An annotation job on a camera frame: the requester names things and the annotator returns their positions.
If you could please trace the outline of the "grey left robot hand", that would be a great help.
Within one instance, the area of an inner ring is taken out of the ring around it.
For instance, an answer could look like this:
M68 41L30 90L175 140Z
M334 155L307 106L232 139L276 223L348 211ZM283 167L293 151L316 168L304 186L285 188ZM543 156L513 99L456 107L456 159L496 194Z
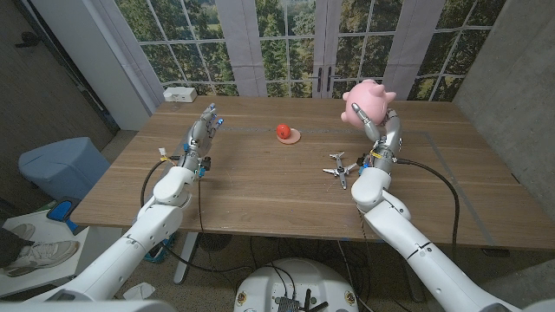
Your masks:
M184 143L184 155L180 157L178 166L185 167L192 172L209 168L207 154L211 149L212 139L223 122L224 120L217 116L216 104L211 103L188 129Z

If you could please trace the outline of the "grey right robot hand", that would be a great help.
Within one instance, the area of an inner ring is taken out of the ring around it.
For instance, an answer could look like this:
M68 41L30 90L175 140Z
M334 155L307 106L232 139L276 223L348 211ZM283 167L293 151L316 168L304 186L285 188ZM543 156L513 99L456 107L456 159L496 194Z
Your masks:
M359 173L364 168L375 167L390 174L402 144L402 125L396 111L388 108L384 120L377 126L357 104L351 107L362 122L366 136L374 142L372 149L356 162L360 166Z

